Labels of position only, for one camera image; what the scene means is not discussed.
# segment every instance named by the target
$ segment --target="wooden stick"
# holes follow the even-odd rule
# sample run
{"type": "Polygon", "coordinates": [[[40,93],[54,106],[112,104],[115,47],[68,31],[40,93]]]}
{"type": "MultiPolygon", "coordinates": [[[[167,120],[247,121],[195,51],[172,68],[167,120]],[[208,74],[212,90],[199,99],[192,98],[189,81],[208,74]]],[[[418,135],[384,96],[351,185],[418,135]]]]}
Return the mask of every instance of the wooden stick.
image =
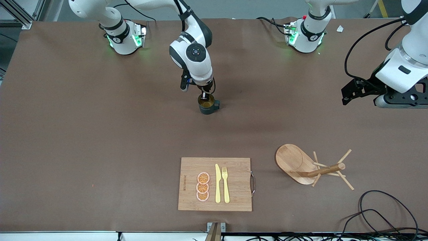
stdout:
{"type": "Polygon", "coordinates": [[[214,241],[220,241],[220,240],[221,240],[221,223],[217,223],[217,230],[215,233],[214,241]]]}
{"type": "MultiPolygon", "coordinates": [[[[324,165],[324,164],[320,164],[320,163],[313,163],[315,166],[321,166],[321,167],[325,167],[328,168],[328,166],[324,165]]],[[[339,174],[336,173],[327,173],[327,175],[330,176],[336,176],[336,177],[340,177],[339,174]]]]}
{"type": "Polygon", "coordinates": [[[317,184],[318,179],[320,179],[321,174],[318,174],[317,178],[315,178],[314,184],[312,184],[312,187],[315,187],[315,184],[317,184]]]}
{"type": "Polygon", "coordinates": [[[328,168],[328,166],[326,166],[326,165],[324,165],[324,164],[321,164],[321,163],[313,163],[315,166],[322,166],[322,167],[325,167],[325,168],[328,168]]]}
{"type": "Polygon", "coordinates": [[[343,162],[343,160],[345,160],[345,158],[349,155],[349,153],[351,153],[351,149],[349,149],[347,152],[346,152],[346,154],[344,155],[344,156],[342,156],[342,158],[340,158],[340,160],[337,162],[337,163],[342,163],[343,162]]]}
{"type": "Polygon", "coordinates": [[[317,158],[317,153],[316,152],[314,152],[314,158],[315,158],[315,162],[318,163],[318,158],[317,158]]]}
{"type": "Polygon", "coordinates": [[[337,173],[327,173],[327,175],[329,176],[335,176],[335,177],[340,177],[339,174],[337,173]]]}
{"type": "Polygon", "coordinates": [[[355,188],[348,182],[348,180],[346,180],[346,178],[342,175],[342,173],[340,171],[337,171],[337,174],[339,174],[339,176],[343,179],[343,181],[346,183],[346,185],[348,185],[348,187],[354,191],[355,188]]]}
{"type": "Polygon", "coordinates": [[[212,241],[212,240],[214,240],[216,233],[217,233],[217,223],[212,223],[211,228],[208,231],[208,235],[205,238],[205,241],[212,241]]]}
{"type": "Polygon", "coordinates": [[[318,163],[318,158],[317,158],[317,153],[314,152],[314,158],[315,158],[315,162],[318,163]]]}
{"type": "Polygon", "coordinates": [[[337,163],[337,164],[335,164],[333,166],[329,166],[328,168],[323,168],[323,169],[320,169],[320,170],[308,172],[307,175],[308,175],[309,178],[312,178],[312,177],[317,176],[318,174],[324,175],[324,174],[327,174],[327,173],[332,173],[332,172],[340,171],[340,170],[345,169],[345,167],[346,167],[345,164],[343,164],[343,163],[337,163]]]}

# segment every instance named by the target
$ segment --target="green indicator light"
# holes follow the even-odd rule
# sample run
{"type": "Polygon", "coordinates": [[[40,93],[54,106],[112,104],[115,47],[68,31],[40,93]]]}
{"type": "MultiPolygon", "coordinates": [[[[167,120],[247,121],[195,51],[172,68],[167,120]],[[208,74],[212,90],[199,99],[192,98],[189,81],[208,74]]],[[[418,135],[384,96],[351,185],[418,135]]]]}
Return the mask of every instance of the green indicator light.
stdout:
{"type": "Polygon", "coordinates": [[[318,42],[318,45],[320,45],[320,44],[321,44],[322,37],[324,37],[324,34],[322,34],[322,35],[321,35],[321,37],[320,37],[320,41],[318,42]]]}
{"type": "Polygon", "coordinates": [[[297,37],[299,36],[299,33],[296,31],[293,36],[290,37],[290,44],[294,45],[294,43],[296,42],[297,37]]]}
{"type": "Polygon", "coordinates": [[[107,39],[108,39],[108,42],[110,42],[110,47],[114,48],[109,36],[107,36],[107,39]]]}
{"type": "Polygon", "coordinates": [[[139,36],[135,36],[135,35],[132,35],[132,37],[134,39],[135,45],[137,47],[140,47],[141,46],[141,38],[139,36]]]}

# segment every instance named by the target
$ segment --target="wooden stand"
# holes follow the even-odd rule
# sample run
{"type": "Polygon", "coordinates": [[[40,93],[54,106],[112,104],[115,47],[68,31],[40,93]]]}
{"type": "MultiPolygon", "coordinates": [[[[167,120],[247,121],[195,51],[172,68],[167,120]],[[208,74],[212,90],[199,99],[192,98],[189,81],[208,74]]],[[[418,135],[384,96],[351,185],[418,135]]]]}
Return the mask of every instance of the wooden stand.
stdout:
{"type": "Polygon", "coordinates": [[[298,146],[293,144],[285,144],[276,151],[276,163],[283,171],[285,171],[296,182],[314,187],[321,175],[338,176],[345,181],[351,190],[354,190],[352,185],[346,180],[345,176],[340,172],[345,169],[343,160],[349,155],[351,149],[332,166],[326,166],[318,163],[316,153],[314,152],[315,162],[298,146]]]}
{"type": "Polygon", "coordinates": [[[208,231],[207,238],[205,241],[220,241],[221,239],[221,223],[212,223],[210,230],[208,231]]]}

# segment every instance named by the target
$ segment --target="yellow fork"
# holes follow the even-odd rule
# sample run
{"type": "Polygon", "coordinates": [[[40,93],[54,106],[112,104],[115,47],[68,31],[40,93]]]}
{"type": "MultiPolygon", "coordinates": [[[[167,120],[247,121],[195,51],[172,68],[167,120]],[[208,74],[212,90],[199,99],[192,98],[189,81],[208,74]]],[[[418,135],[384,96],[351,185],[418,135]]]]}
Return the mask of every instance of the yellow fork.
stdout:
{"type": "Polygon", "coordinates": [[[229,197],[229,188],[227,187],[227,168],[226,167],[222,167],[221,168],[221,176],[223,177],[224,180],[224,202],[225,203],[229,203],[230,202],[230,197],[229,197]]]}

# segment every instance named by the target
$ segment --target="yellow knife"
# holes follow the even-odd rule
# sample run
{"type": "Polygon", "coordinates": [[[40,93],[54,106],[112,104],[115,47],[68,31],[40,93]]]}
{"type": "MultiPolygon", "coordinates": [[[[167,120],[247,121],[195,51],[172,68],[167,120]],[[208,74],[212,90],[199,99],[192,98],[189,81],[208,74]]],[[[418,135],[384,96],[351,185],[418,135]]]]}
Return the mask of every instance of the yellow knife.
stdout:
{"type": "Polygon", "coordinates": [[[215,202],[216,203],[220,203],[221,202],[221,198],[220,198],[220,180],[221,180],[220,167],[218,167],[218,164],[215,164],[215,181],[216,181],[216,185],[215,185],[215,202]]]}

